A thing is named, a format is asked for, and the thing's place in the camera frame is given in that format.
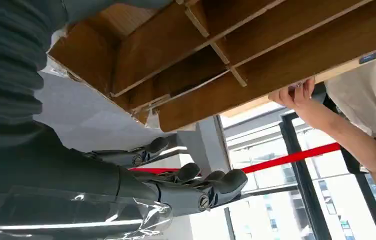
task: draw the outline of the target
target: person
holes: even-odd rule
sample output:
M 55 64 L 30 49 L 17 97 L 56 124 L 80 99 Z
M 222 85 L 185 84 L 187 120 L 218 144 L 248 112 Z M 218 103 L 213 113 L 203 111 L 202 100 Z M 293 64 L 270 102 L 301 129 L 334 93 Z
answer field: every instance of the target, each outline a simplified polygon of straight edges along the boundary
M 370 74 L 347 72 L 325 83 L 328 96 L 351 121 L 311 98 L 315 80 L 283 87 L 268 98 L 295 110 L 312 128 L 321 130 L 349 151 L 376 183 L 376 65 Z
M 138 179 L 124 167 L 66 148 L 51 127 L 33 119 L 42 111 L 42 103 L 34 97 L 34 91 L 44 84 L 38 71 L 46 66 L 46 51 L 55 31 L 115 3 L 162 8 L 171 2 L 0 0 L 0 193 L 24 186 L 138 198 L 168 204 L 175 216 L 204 211 L 241 193 L 247 177 L 239 169 L 192 185 L 180 184 L 179 178 L 179 183 L 169 177 L 157 180 L 143 175 Z

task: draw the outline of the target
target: robotic arm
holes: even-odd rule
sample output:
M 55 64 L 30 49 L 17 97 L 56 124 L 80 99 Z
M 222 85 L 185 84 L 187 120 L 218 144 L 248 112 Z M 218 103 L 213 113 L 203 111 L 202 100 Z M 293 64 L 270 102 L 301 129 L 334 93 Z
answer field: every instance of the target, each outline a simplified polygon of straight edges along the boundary
M 233 199 L 247 182 L 240 170 L 215 172 L 201 180 L 193 179 L 199 172 L 193 165 L 183 167 L 177 174 L 134 174 L 102 158 L 93 159 L 64 147 L 52 128 L 33 120 L 32 116 L 42 111 L 42 104 L 34 97 L 34 91 L 43 87 L 37 71 L 46 65 L 45 52 L 53 32 L 116 2 L 119 1 L 0 0 L 0 196 L 24 186 L 137 198 L 167 204 L 174 216 L 202 212 Z M 122 2 L 162 7 L 170 0 Z M 61 206 L 61 202 L 45 204 Z M 23 209 L 21 215 L 0 215 L 0 219 L 12 224 L 10 221 L 37 214 L 72 220 L 75 213 L 54 212 L 41 202 L 25 203 Z M 100 212 L 93 211 L 90 216 L 95 218 Z

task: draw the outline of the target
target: robotic hand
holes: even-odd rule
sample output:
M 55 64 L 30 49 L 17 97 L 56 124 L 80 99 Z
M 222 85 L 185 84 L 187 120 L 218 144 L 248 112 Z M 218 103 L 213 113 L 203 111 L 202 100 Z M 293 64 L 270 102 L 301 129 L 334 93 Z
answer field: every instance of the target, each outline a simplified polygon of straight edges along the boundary
M 240 169 L 228 173 L 220 170 L 204 178 L 197 178 L 200 168 L 188 163 L 178 172 L 152 174 L 134 171 L 135 178 L 157 190 L 159 202 L 171 206 L 174 216 L 200 213 L 208 208 L 225 204 L 241 194 L 248 179 Z

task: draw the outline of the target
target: plastic wrap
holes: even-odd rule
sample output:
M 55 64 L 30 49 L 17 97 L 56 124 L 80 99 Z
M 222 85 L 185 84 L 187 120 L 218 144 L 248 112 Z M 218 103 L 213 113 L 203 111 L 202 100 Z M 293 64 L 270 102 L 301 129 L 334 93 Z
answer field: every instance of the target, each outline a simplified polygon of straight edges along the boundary
M 160 129 L 159 112 L 155 109 L 134 111 L 131 117 L 148 129 Z
M 154 201 L 31 187 L 0 192 L 0 240 L 163 239 L 171 222 L 171 208 Z

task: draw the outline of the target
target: red strap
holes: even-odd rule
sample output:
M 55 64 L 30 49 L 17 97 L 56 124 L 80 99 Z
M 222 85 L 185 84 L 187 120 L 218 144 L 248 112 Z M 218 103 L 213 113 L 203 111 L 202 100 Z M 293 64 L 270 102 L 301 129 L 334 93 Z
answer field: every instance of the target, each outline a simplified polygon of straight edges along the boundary
M 301 161 L 305 158 L 310 158 L 310 157 L 314 157 L 317 155 L 322 155 L 322 154 L 338 151 L 340 149 L 341 149 L 340 144 L 331 143 L 328 145 L 318 146 L 318 147 L 315 147 L 306 151 L 296 152 L 287 156 L 279 157 L 273 160 L 269 160 L 269 161 L 261 162 L 261 163 L 251 165 L 248 167 L 244 167 L 241 170 L 243 170 L 244 173 L 249 174 L 249 173 L 259 171 L 259 170 Z M 164 172 L 176 172 L 179 169 L 178 168 L 131 168 L 130 170 L 148 172 L 152 174 L 161 174 Z

